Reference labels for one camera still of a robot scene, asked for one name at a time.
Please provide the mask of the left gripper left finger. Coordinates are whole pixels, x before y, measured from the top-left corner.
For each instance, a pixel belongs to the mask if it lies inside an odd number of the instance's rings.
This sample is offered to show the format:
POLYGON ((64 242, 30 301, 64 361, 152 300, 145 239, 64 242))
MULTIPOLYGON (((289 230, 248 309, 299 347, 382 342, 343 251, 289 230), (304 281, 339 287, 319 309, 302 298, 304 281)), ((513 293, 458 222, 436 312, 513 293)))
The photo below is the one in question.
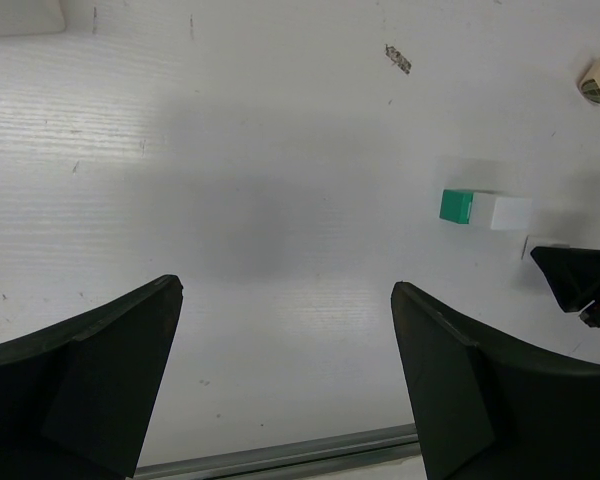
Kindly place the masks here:
POLYGON ((133 477, 182 303, 164 275, 0 343, 0 479, 133 477))

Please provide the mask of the plain white block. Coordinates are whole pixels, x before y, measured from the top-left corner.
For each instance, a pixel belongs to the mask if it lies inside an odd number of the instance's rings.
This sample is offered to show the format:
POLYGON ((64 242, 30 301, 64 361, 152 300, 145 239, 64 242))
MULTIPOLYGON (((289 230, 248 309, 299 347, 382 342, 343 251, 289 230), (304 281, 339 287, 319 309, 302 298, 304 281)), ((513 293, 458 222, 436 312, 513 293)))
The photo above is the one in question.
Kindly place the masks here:
POLYGON ((532 215, 532 201, 498 193, 474 192, 469 224, 493 231, 525 230, 532 215))

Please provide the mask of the dark green H block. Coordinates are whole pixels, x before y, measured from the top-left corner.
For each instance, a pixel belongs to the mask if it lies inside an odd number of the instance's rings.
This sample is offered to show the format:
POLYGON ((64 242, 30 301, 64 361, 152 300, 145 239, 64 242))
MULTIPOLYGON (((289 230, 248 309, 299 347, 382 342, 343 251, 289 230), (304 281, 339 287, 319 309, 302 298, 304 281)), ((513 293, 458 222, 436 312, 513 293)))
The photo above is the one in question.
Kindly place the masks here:
POLYGON ((474 192, 469 190, 444 189, 442 192, 439 218, 460 225, 468 225, 474 192))

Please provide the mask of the white E block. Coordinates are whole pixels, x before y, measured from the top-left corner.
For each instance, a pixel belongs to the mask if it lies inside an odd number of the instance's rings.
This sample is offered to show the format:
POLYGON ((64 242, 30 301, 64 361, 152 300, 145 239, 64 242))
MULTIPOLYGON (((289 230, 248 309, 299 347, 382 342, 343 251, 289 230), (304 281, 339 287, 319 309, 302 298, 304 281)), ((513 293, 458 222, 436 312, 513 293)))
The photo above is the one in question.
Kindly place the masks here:
POLYGON ((569 248, 569 244, 548 237, 538 237, 538 236, 527 236, 521 253, 521 260, 523 262, 531 262, 531 252, 537 247, 551 247, 551 248, 569 248))

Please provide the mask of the white perforated box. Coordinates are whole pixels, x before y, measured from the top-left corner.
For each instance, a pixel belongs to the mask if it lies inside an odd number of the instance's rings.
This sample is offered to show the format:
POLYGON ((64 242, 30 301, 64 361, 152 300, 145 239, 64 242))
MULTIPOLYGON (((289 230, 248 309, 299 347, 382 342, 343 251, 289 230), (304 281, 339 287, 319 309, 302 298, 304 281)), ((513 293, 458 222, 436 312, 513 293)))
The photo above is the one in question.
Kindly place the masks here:
POLYGON ((58 0, 0 0, 0 37, 53 34, 65 29, 58 0))

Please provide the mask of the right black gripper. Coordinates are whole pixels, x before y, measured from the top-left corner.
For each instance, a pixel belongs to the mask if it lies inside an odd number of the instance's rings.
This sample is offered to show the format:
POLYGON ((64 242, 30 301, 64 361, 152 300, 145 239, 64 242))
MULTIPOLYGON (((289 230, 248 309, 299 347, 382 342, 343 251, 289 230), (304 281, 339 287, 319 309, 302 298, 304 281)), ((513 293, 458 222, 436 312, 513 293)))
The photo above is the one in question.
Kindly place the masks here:
POLYGON ((600 328, 600 250, 537 246, 530 256, 561 310, 573 313, 586 307, 579 318, 590 328, 600 328))

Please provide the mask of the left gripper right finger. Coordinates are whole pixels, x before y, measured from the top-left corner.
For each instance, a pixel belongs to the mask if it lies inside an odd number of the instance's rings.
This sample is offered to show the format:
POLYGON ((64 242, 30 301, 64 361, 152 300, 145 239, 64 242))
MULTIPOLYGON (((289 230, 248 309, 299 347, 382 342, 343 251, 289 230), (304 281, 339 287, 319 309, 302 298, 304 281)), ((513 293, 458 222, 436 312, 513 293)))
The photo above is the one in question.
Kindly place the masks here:
POLYGON ((426 475, 600 479, 600 365, 397 283, 391 310, 426 475))

